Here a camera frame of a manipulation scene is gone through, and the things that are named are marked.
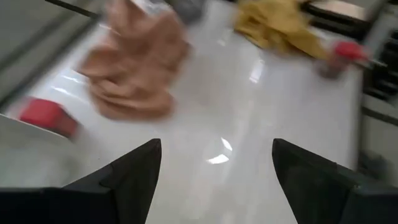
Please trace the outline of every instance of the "white countertop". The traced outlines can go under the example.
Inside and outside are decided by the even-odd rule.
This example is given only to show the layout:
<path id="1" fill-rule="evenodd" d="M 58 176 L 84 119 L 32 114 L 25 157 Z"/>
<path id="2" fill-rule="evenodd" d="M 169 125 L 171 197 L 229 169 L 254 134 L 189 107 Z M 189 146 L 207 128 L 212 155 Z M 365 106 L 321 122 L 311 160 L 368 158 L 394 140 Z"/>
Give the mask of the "white countertop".
<path id="1" fill-rule="evenodd" d="M 309 58 L 281 57 L 233 33 L 234 4 L 208 6 L 189 28 L 193 51 L 171 88 L 175 113 L 163 121 L 113 121 L 95 110 L 73 67 L 106 33 L 100 25 L 27 95 L 61 103 L 82 124 L 73 179 L 161 138 L 147 224 L 296 223 L 274 171 L 272 140 L 353 168 L 361 74 L 350 68 L 339 80 L 323 79 Z"/>

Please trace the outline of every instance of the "red object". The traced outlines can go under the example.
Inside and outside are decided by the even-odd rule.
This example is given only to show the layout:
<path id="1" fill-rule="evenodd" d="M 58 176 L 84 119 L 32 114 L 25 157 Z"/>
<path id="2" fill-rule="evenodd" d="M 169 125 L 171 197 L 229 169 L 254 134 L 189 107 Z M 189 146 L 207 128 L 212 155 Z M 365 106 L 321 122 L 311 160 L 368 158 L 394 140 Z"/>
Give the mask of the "red object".
<path id="1" fill-rule="evenodd" d="M 355 42 L 341 41 L 335 47 L 335 54 L 351 60 L 366 59 L 362 46 Z"/>
<path id="2" fill-rule="evenodd" d="M 78 123 L 58 103 L 34 98 L 19 119 L 67 138 L 73 136 Z"/>

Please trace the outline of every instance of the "yellow cloth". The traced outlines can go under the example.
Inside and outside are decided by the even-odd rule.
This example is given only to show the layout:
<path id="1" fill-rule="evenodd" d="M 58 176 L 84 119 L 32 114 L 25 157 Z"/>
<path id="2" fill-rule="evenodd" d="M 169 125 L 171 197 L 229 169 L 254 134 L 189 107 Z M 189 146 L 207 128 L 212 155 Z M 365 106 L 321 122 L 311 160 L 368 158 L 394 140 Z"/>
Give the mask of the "yellow cloth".
<path id="1" fill-rule="evenodd" d="M 315 58 L 326 57 L 318 38 L 307 30 L 297 0 L 243 1 L 238 8 L 235 31 L 257 46 L 283 53 L 297 48 Z"/>

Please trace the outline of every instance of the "glossy white surface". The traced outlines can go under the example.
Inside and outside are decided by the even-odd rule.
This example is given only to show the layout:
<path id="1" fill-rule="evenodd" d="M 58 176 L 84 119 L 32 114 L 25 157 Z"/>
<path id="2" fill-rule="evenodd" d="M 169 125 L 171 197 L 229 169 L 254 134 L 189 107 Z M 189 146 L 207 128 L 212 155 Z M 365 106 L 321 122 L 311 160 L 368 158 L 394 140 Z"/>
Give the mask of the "glossy white surface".
<path id="1" fill-rule="evenodd" d="M 86 78 L 72 68 L 106 32 L 100 26 L 28 95 L 61 103 L 83 125 L 75 179 L 161 138 L 148 224 L 296 223 L 275 175 L 272 140 L 354 167 L 360 74 L 351 68 L 339 80 L 322 79 L 308 58 L 282 58 L 233 33 L 233 4 L 208 6 L 189 29 L 193 51 L 171 89 L 177 107 L 168 119 L 112 121 L 96 112 Z"/>

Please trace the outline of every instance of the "white table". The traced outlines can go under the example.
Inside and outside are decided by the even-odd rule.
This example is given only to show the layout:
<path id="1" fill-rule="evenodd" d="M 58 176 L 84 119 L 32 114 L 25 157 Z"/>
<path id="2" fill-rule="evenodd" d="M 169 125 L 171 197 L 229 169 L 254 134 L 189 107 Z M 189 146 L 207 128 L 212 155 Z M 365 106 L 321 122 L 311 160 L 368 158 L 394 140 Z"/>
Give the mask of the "white table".
<path id="1" fill-rule="evenodd" d="M 339 80 L 322 79 L 309 58 L 280 57 L 233 33 L 234 4 L 208 6 L 189 28 L 193 52 L 171 88 L 177 106 L 168 119 L 113 121 L 95 110 L 86 78 L 73 68 L 104 36 L 103 26 L 27 94 L 61 103 L 83 125 L 73 179 L 161 138 L 148 224 L 296 223 L 274 171 L 272 140 L 353 168 L 361 75 L 350 68 Z"/>

